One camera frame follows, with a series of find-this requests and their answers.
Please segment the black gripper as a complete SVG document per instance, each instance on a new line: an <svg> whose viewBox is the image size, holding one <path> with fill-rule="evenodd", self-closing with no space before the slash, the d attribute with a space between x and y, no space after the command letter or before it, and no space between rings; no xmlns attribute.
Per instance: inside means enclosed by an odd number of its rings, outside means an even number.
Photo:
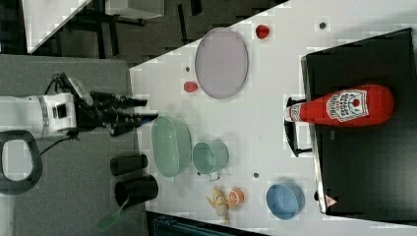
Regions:
<svg viewBox="0 0 417 236"><path fill-rule="evenodd" d="M140 128L158 117L158 114L126 114L121 112L111 117L108 111L108 108L145 107L148 104L146 99L99 91L90 92L89 98L92 99L92 105L88 104L85 97L74 96L77 127L80 132L88 132L109 125L109 134L112 137L117 137L131 132L135 128Z"/></svg>

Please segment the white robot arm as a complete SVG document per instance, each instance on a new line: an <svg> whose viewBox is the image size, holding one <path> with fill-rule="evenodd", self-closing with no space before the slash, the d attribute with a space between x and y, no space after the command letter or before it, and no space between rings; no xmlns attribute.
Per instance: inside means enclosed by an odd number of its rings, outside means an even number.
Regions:
<svg viewBox="0 0 417 236"><path fill-rule="evenodd" d="M63 92L50 95L1 97L1 132L30 133L36 140L75 136L95 128L108 128L111 136L128 133L153 121L157 113L125 113L125 108L146 106L145 99L99 93L86 102Z"/></svg>

